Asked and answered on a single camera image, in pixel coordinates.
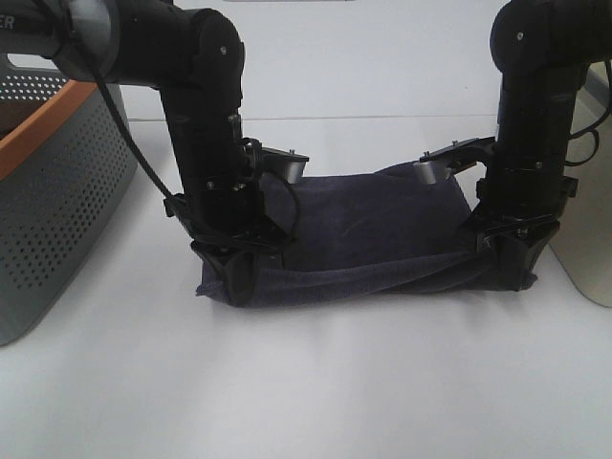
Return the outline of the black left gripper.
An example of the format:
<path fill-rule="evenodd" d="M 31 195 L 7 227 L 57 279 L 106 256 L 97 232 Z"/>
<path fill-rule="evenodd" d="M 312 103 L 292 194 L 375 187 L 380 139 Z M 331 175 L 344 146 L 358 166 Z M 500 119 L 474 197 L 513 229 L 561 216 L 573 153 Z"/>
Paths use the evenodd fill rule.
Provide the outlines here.
<path fill-rule="evenodd" d="M 279 256 L 295 241 L 296 223 L 283 229 L 267 214 L 264 181 L 256 176 L 206 183 L 200 203 L 191 202 L 184 193 L 164 196 L 166 215 L 181 223 L 192 250 L 221 280 L 230 306 L 245 306 L 251 300 L 257 255 Z"/>

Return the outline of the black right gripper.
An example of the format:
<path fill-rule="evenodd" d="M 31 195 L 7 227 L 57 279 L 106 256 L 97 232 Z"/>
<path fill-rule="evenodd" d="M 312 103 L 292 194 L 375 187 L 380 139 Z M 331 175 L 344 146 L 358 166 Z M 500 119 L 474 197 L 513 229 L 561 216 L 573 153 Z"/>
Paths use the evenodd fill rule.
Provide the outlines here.
<path fill-rule="evenodd" d="M 505 290 L 530 289 L 533 273 L 579 181 L 563 172 L 562 160 L 488 160 L 476 186 L 470 215 L 470 245 L 482 251 L 495 242 L 497 280 Z"/>

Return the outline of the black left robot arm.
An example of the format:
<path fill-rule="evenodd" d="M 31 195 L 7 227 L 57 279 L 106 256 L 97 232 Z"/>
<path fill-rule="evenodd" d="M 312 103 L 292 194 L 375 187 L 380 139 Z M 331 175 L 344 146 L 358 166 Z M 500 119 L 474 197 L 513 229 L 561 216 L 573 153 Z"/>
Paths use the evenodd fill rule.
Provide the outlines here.
<path fill-rule="evenodd" d="M 264 147 L 242 132 L 245 47 L 213 9 L 170 1 L 5 1 L 1 50 L 51 60 L 66 77 L 93 82 L 112 116 L 109 86 L 158 91 L 183 190 L 166 193 L 166 213 L 221 278 L 233 306 L 252 297 L 263 256 L 293 242 L 266 213 L 260 179 L 291 188 L 306 158 Z"/>

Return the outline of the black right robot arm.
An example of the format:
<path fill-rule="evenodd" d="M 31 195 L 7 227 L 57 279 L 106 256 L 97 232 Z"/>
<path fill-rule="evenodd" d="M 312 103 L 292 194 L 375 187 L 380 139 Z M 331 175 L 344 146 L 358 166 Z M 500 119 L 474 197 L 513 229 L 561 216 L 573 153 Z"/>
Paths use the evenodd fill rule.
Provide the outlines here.
<path fill-rule="evenodd" d="M 496 226 L 501 284 L 520 291 L 578 188 L 564 174 L 567 148 L 588 68 L 611 56 L 611 4 L 511 1 L 490 48 L 502 74 L 498 132 L 474 213 Z"/>

